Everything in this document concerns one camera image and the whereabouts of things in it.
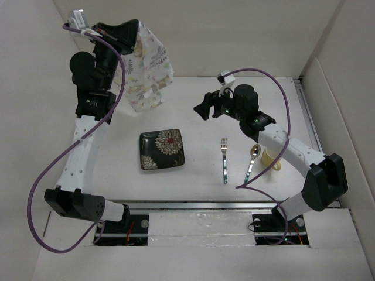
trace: white wall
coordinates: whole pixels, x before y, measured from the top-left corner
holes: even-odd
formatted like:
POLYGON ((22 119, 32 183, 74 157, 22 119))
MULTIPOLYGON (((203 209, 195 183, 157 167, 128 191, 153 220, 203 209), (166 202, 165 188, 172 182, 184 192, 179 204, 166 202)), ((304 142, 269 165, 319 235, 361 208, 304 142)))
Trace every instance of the white wall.
MULTIPOLYGON (((77 51, 52 1, 0 1, 0 272, 31 280, 39 254, 26 222, 34 179, 71 141, 76 89, 69 59, 77 51)), ((33 208, 42 235, 48 215, 42 181, 33 208)))
POLYGON ((344 1, 303 86, 327 153, 345 161, 359 237, 375 273, 375 1, 344 1))
MULTIPOLYGON (((63 18, 71 9, 84 9, 91 25, 143 21, 167 48, 176 76, 257 67, 298 78, 340 0, 54 2, 63 18)), ((80 38, 76 42, 92 49, 80 38)))

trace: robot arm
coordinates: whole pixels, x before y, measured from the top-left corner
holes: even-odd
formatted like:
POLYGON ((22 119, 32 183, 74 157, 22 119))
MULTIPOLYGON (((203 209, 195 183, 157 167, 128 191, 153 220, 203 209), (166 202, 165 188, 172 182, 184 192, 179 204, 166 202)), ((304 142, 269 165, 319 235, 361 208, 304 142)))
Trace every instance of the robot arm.
MULTIPOLYGON (((280 152, 287 140, 286 132, 269 115, 259 111, 258 94, 250 85, 239 85, 231 97, 227 87, 234 82, 233 76, 224 71, 218 76, 223 87, 207 93, 201 104, 194 107, 204 120, 209 119, 210 108, 214 107, 213 118, 228 115, 240 122, 243 133, 257 143, 280 152)), ((288 221, 310 210, 322 211, 347 192, 343 160, 337 154, 326 156, 309 148, 299 140, 289 137, 289 145, 283 158, 292 164, 305 178, 302 191, 286 199, 283 207, 288 221)), ((274 220, 282 224, 282 212, 272 210, 274 220)))
MULTIPOLYGON (((88 28, 82 10, 75 10, 69 16, 70 26, 81 30, 88 28)), ((130 54, 137 39, 138 24, 136 19, 118 26, 98 23, 92 27, 91 32, 100 35, 120 54, 130 54)), ((95 56, 78 52, 70 60, 78 98, 73 143, 82 143, 69 153, 56 188, 45 191, 45 201, 63 217, 94 222, 109 220, 126 228, 130 218, 127 205, 110 202, 103 196, 91 195, 95 161, 111 118, 85 140, 81 138, 106 116, 115 103, 116 96, 108 90, 118 64, 114 52, 99 42, 95 41, 93 52, 95 56)))

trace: red wire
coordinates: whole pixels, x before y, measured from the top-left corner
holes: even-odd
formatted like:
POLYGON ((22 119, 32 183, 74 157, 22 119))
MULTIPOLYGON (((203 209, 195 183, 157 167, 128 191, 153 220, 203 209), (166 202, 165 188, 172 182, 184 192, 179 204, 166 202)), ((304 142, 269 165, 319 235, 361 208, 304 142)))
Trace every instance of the red wire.
POLYGON ((130 241, 129 235, 131 234, 131 231, 133 230, 133 226, 134 226, 134 222, 132 222, 132 224, 130 225, 130 229, 127 232, 127 242, 125 243, 125 246, 128 245, 128 243, 130 241))
POLYGON ((301 245, 303 245, 303 243, 302 243, 302 238, 301 238, 301 236, 300 236, 300 234, 299 234, 299 231, 298 231, 297 227, 295 227, 294 224, 292 224, 292 227, 296 230, 296 232, 297 232, 297 234, 298 234, 299 243, 301 243, 301 245))

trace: floral pattern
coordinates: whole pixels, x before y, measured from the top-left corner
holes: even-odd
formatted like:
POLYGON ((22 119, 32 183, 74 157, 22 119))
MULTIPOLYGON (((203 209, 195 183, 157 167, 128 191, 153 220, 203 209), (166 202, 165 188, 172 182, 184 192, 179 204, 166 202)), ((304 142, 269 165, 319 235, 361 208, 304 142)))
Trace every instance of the floral pattern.
POLYGON ((182 148, 181 132, 178 129, 160 131, 155 139, 156 147, 166 155, 178 153, 182 148))
POLYGON ((142 155, 141 156, 141 165, 144 170, 153 170, 157 169, 158 165, 150 156, 142 155))
MULTIPOLYGON (((160 90, 173 81, 173 68, 163 44, 141 22, 131 54, 122 56, 125 64, 125 92, 137 112, 155 108, 164 102, 160 90)), ((121 88, 122 71, 118 65, 114 84, 121 88)))

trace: white flower design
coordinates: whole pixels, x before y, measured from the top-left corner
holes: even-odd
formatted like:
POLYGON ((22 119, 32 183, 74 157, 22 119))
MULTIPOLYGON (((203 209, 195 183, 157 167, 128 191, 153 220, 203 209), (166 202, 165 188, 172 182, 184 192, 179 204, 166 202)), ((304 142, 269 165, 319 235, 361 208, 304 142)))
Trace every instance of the white flower design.
POLYGON ((154 160, 150 156, 146 155, 141 156, 141 166, 144 170, 152 170, 158 168, 158 165, 156 165, 154 160))
POLYGON ((160 131, 155 143, 162 153, 167 155, 176 154, 182 148, 181 132, 178 129, 160 131))

